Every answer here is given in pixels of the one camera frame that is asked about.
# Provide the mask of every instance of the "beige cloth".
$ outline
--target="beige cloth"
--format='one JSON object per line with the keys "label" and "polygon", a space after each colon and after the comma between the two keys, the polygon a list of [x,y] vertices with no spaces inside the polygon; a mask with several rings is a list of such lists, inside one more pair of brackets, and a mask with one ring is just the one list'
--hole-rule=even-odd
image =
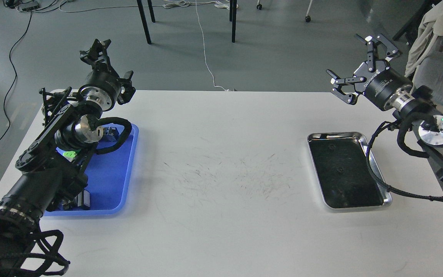
{"label": "beige cloth", "polygon": [[411,46],[405,76],[415,72],[420,63],[432,50],[437,37],[443,36],[443,1],[429,10],[418,27],[418,37]]}

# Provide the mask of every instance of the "metal tray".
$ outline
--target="metal tray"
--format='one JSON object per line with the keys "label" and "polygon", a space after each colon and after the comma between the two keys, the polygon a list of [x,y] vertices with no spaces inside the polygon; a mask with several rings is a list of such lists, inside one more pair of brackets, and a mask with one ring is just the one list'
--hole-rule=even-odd
{"label": "metal tray", "polygon": [[[307,137],[322,198],[334,212],[387,207],[392,197],[377,184],[366,167],[365,136],[359,132],[312,133]],[[383,179],[372,153],[370,165]]]}

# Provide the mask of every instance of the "chair leg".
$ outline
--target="chair leg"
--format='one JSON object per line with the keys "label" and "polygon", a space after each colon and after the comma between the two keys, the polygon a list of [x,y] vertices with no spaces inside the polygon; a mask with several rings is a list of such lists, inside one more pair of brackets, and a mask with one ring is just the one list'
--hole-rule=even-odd
{"label": "chair leg", "polygon": [[230,10],[230,13],[232,13],[232,11],[232,42],[235,42],[235,25],[237,23],[237,0],[233,0],[232,10]]}
{"label": "chair leg", "polygon": [[143,29],[145,30],[146,42],[148,44],[152,43],[150,38],[150,32],[148,30],[148,23],[146,22],[145,10],[143,9],[143,3],[141,0],[136,0],[138,3],[139,14],[141,15],[141,22],[143,23]]}
{"label": "chair leg", "polygon": [[155,23],[155,14],[153,13],[152,0],[148,0],[148,9],[150,9],[150,17],[152,18],[152,22]]}
{"label": "chair leg", "polygon": [[311,0],[311,2],[309,3],[309,8],[307,9],[307,13],[305,14],[305,21],[306,21],[307,23],[309,23],[309,22],[311,21],[311,17],[309,16],[309,13],[310,13],[310,11],[311,11],[311,6],[312,6],[312,0]]}

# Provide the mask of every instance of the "table surface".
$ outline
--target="table surface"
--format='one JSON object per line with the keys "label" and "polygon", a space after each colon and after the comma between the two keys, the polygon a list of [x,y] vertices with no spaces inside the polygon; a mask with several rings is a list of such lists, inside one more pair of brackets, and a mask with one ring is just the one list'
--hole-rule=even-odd
{"label": "table surface", "polygon": [[[370,138],[393,118],[364,97],[351,106],[330,93],[137,91],[103,116],[140,128],[128,198],[112,216],[42,218],[42,230],[65,235],[65,276],[443,276],[443,203],[323,204],[306,137]],[[441,195],[427,160],[401,152],[396,135],[374,146],[385,181]],[[0,198],[19,176],[11,164]]]}

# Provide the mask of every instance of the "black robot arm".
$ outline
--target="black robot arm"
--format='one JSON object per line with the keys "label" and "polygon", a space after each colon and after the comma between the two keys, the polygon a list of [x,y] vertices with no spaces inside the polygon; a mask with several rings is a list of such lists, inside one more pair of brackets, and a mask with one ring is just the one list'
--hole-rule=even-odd
{"label": "black robot arm", "polygon": [[[44,130],[19,156],[15,166],[22,176],[0,201],[0,277],[63,275],[68,268],[69,261],[58,254],[63,234],[58,230],[42,232],[40,218],[46,210],[53,211],[81,193],[88,185],[85,169],[93,154],[115,151],[132,129],[123,118],[101,118],[104,110],[112,109],[115,102],[128,102],[135,92],[132,72],[119,78],[110,65],[109,45],[110,40],[96,39],[88,51],[81,52],[81,60],[92,66],[92,72],[78,92],[73,93],[71,87],[56,93],[39,91]],[[97,149],[102,125],[109,123],[123,125],[124,130],[115,145]],[[69,160],[57,148],[77,154]],[[47,242],[49,237],[56,237],[53,244]],[[44,254],[31,253],[35,244]],[[44,262],[37,270],[22,269],[27,258]],[[52,263],[63,269],[48,272]]]}
{"label": "black robot arm", "polygon": [[[413,83],[397,73],[389,61],[400,55],[397,47],[384,35],[378,34],[358,40],[367,45],[367,60],[353,73],[353,77],[340,78],[327,70],[331,76],[331,92],[345,103],[354,105],[359,95],[364,95],[382,111],[394,108],[393,115],[398,120],[393,126],[399,129],[397,143],[412,156],[431,157],[441,169],[436,172],[443,181],[443,155],[437,150],[443,148],[443,114],[431,100],[432,91],[426,86],[413,90]],[[377,46],[385,46],[386,57],[378,56]],[[354,92],[344,93],[341,88],[353,86]],[[404,142],[406,132],[415,133],[423,151],[410,149]]]}

